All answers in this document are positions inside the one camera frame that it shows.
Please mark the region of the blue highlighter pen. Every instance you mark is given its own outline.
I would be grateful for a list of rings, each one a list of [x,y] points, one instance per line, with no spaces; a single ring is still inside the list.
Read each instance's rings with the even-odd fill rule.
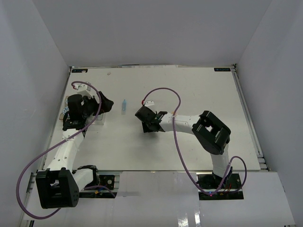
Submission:
[[[122,102],[121,114],[126,114],[127,101],[124,99]]]

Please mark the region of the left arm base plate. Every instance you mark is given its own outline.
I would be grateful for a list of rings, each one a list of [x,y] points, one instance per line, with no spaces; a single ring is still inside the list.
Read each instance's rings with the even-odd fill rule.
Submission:
[[[115,187],[115,175],[99,175],[99,185],[107,187],[109,190],[114,190]],[[97,191],[97,192],[108,192],[108,190],[104,188],[91,188],[91,189],[84,189],[81,192],[89,192],[89,191]]]

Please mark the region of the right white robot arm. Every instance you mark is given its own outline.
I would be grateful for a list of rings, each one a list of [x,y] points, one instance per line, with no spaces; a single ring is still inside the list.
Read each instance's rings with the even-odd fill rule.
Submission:
[[[214,184],[226,188],[231,183],[229,173],[228,144],[231,130],[212,112],[204,111],[201,115],[173,115],[142,106],[135,114],[142,122],[143,132],[177,132],[194,135],[204,150],[211,155]]]

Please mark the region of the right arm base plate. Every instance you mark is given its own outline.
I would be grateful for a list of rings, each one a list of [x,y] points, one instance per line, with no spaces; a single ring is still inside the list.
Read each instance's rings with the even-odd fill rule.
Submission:
[[[219,186],[221,179],[214,174],[198,174],[197,184],[208,194],[214,192]],[[220,190],[212,196],[208,196],[201,191],[198,192],[200,201],[223,201],[223,200],[243,200],[244,195],[239,174],[231,174],[227,182],[223,183]]]

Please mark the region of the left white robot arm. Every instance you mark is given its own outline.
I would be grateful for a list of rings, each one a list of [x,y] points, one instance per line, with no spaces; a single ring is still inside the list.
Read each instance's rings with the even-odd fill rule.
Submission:
[[[100,184],[98,169],[94,165],[85,165],[73,170],[73,163],[92,116],[108,113],[113,101],[98,92],[98,103],[89,93],[75,94],[67,98],[68,111],[63,117],[62,142],[48,165],[36,175],[36,185],[43,209],[75,207],[80,191],[89,187],[94,189]]]

